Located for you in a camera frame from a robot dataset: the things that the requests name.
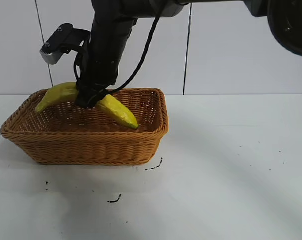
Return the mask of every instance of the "white table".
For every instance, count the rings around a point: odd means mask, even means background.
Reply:
[[[26,98],[0,96],[0,127]],[[142,166],[42,166],[0,136],[0,240],[302,240],[302,95],[166,99]]]

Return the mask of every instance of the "black mark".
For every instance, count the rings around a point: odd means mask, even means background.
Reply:
[[[110,203],[110,204],[115,204],[115,203],[117,203],[117,202],[120,201],[121,197],[122,197],[122,194],[120,194],[120,196],[119,196],[119,198],[117,200],[115,200],[115,201],[107,201],[107,202]]]
[[[161,166],[161,164],[162,164],[162,161],[163,161],[163,157],[161,157],[161,162],[160,162],[159,166],[156,166],[156,167],[153,167],[153,168],[150,168],[150,169],[146,169],[146,171],[154,170],[154,169],[159,168]]]

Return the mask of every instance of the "wicker basket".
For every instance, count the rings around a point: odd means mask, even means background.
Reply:
[[[151,160],[168,132],[165,96],[159,89],[124,89],[114,95],[134,113],[138,129],[71,102],[37,114],[46,92],[31,95],[1,128],[4,138],[40,164],[141,165]]]

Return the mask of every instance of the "banana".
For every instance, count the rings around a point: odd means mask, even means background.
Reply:
[[[75,82],[56,85],[46,92],[42,101],[36,106],[35,111],[42,113],[51,105],[75,102],[78,93]],[[95,107],[122,126],[132,129],[139,127],[134,114],[112,95],[105,96]]]

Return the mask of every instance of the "black wire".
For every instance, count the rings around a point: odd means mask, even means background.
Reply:
[[[149,36],[147,38],[147,41],[146,41],[146,44],[145,44],[145,47],[144,47],[144,51],[143,51],[143,54],[142,54],[142,57],[141,57],[141,60],[140,62],[138,63],[136,69],[134,70],[134,72],[132,73],[131,77],[122,85],[120,86],[119,88],[117,89],[114,89],[114,90],[111,90],[109,91],[107,94],[110,95],[110,94],[114,94],[122,89],[124,89],[126,86],[128,86],[132,80],[136,77],[136,75],[138,74],[138,72],[140,71],[143,63],[145,62],[146,60],[146,57],[147,57],[147,54],[148,54],[148,51],[149,51],[149,48],[150,48],[150,44],[151,44],[151,41],[152,41],[152,38],[153,38],[153,35],[156,31],[156,28],[157,28],[157,25],[158,25],[158,22],[161,18],[161,15],[163,13],[163,11],[165,10],[167,4],[168,4],[168,1],[169,0],[166,0],[164,1],[163,5],[161,6],[161,8],[159,9],[159,12],[158,14],[156,15],[154,21],[153,21],[153,24],[152,24],[152,27],[151,27],[151,30],[150,30],[150,33],[149,33]]]
[[[77,81],[80,81],[80,77],[78,75],[78,69],[77,69],[77,59],[74,60],[74,64],[73,64],[73,70],[74,70],[74,75]]]

